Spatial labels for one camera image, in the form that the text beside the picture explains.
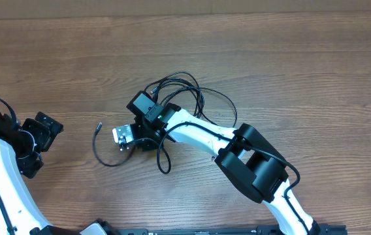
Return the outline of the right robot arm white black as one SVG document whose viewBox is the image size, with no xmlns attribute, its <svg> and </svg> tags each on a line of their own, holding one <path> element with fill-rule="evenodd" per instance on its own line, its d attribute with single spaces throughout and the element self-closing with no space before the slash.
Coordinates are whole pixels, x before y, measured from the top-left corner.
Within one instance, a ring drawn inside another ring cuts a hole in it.
<svg viewBox="0 0 371 235">
<path fill-rule="evenodd" d="M 135 115 L 135 138 L 152 144 L 158 152 L 165 140 L 185 143 L 209 153 L 234 187 L 256 203 L 263 203 L 276 218 L 283 234 L 319 234 L 317 222 L 295 198 L 292 189 L 300 181 L 289 180 L 293 169 L 284 157 L 246 123 L 228 128 L 203 121 L 176 104 L 160 105 L 145 92 L 128 103 Z"/>
</svg>

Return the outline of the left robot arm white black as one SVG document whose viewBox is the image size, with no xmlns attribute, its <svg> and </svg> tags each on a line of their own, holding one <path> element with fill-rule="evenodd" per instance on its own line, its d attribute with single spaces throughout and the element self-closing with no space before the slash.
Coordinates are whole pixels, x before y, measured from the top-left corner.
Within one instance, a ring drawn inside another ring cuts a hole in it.
<svg viewBox="0 0 371 235">
<path fill-rule="evenodd" d="M 16 114 L 0 112 L 0 234 L 74 234 L 52 225 L 38 209 L 24 177 L 33 178 L 43 166 L 63 125 L 39 112 L 19 123 Z"/>
</svg>

